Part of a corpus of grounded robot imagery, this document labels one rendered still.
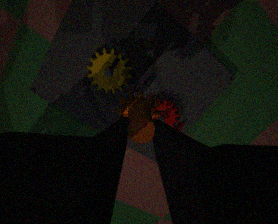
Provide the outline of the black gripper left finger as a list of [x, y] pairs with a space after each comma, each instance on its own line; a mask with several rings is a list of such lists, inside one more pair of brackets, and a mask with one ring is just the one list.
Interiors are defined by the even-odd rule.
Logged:
[[122, 117], [93, 137], [0, 133], [0, 183], [7, 179], [84, 183], [95, 224], [110, 224], [128, 122]]

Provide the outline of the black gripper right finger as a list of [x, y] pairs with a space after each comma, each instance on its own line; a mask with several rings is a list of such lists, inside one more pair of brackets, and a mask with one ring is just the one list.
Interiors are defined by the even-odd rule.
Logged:
[[202, 144], [153, 119], [153, 147], [173, 224], [206, 224], [234, 172], [278, 172], [278, 146]]

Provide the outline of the red gear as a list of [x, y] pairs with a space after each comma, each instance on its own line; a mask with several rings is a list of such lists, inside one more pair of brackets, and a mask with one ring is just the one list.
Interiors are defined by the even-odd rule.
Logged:
[[178, 123], [178, 119], [176, 117], [180, 116], [179, 112], [175, 112], [178, 110], [177, 106], [173, 106], [173, 101], [169, 101], [167, 103], [167, 99], [164, 98], [162, 102], [160, 102], [159, 98], [156, 98], [156, 101], [159, 101], [160, 106], [154, 110], [158, 110], [161, 113], [161, 116], [164, 117], [165, 123], [175, 128], [174, 122]]

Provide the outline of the yellow gear with black stripe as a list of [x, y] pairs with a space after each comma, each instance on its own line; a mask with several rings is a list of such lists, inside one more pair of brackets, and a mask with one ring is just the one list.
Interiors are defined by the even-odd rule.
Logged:
[[[132, 75], [127, 73], [132, 69], [131, 66], [126, 66], [129, 58], [122, 60], [123, 53], [115, 56], [116, 52], [113, 48], [108, 54], [106, 48], [104, 48], [103, 55], [96, 51], [97, 59], [89, 58], [93, 63], [93, 66], [88, 66], [87, 69], [92, 70], [92, 73], [88, 74], [88, 77], [93, 77], [91, 85], [98, 84], [97, 90], [101, 90], [104, 88], [105, 94], [108, 93], [109, 90], [112, 90], [113, 94], [116, 93], [116, 88], [120, 91], [123, 91], [122, 84], [128, 86], [129, 83], [127, 79], [132, 78]], [[113, 75], [110, 77], [105, 76], [104, 72], [107, 68], [110, 68], [113, 71]]]

